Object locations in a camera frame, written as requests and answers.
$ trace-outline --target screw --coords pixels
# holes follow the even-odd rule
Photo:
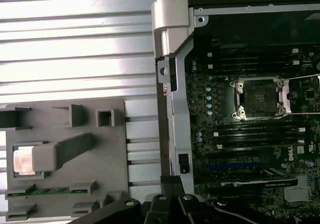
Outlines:
[[[280,114],[285,113],[285,109],[284,109],[283,107],[280,107],[280,108],[279,108],[279,113],[280,113]]]
[[[127,206],[133,206],[135,203],[133,201],[127,201],[125,204]]]
[[[277,81],[275,82],[275,84],[276,84],[276,86],[277,86],[278,88],[282,88],[282,87],[283,87],[283,83],[282,83],[282,81],[280,81],[280,80],[277,80]]]
[[[192,196],[191,196],[191,195],[185,195],[185,196],[183,197],[183,199],[185,199],[186,201],[189,201],[189,200],[192,199]]]
[[[226,201],[224,201],[224,200],[218,200],[216,203],[217,203],[219,206],[222,206],[222,207],[225,207],[225,206],[228,204],[228,202],[226,202]]]

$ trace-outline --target pcie slot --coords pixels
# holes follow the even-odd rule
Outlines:
[[[261,167],[261,163],[256,161],[255,162],[238,162],[238,163],[218,163],[218,164],[211,164],[206,166],[206,168],[208,168],[211,171],[237,170],[237,169],[255,168],[255,167]]]
[[[254,158],[259,157],[259,152],[256,150],[237,150],[237,151],[219,151],[206,155],[208,159],[225,160],[234,158]]]
[[[260,189],[244,189],[241,187],[209,187],[205,190],[210,196],[216,199],[230,200],[236,203],[260,204],[263,202]]]

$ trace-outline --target gray plastic bracket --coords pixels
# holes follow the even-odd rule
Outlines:
[[[81,181],[76,182],[73,186],[70,187],[71,191],[78,191],[78,190],[86,190],[88,195],[91,195],[92,192],[98,187],[96,181]]]
[[[5,191],[5,194],[22,194],[27,193],[28,191],[35,188],[35,185],[20,185],[20,186],[13,186],[10,189]]]
[[[114,109],[98,109],[95,111],[96,127],[115,127],[116,111]]]
[[[22,120],[22,112],[31,110],[30,107],[0,108],[0,131],[31,129],[31,126],[24,126]]]
[[[14,153],[16,150],[19,149],[19,147],[34,147],[34,146],[38,146],[38,145],[43,145],[45,142],[44,141],[37,141],[37,142],[23,142],[23,143],[15,143],[12,145],[12,152]],[[20,181],[28,181],[28,180],[41,180],[44,179],[45,177],[47,177],[49,175],[48,172],[38,172],[39,174],[35,174],[35,175],[20,175],[20,176],[16,176],[15,172],[12,171],[12,178],[14,180],[20,180]]]
[[[70,104],[69,106],[54,106],[52,108],[68,111],[69,122],[66,124],[59,124],[57,127],[74,128],[81,127],[85,124],[83,107],[81,105]]]
[[[30,218],[36,211],[36,204],[24,203],[21,206],[15,206],[13,209],[8,211],[5,214],[5,221],[12,222],[12,221],[26,221]]]
[[[103,208],[104,206],[112,203],[113,201],[114,201],[113,198],[107,193],[104,196],[103,200],[99,202],[99,207]]]
[[[97,210],[98,208],[99,208],[99,206],[95,201],[93,201],[93,202],[77,202],[71,208],[71,217],[72,218],[82,217],[86,214],[92,213],[93,211]]]
[[[32,149],[34,172],[54,172],[79,155],[91,150],[93,139],[90,133],[73,136],[57,142],[37,145]]]

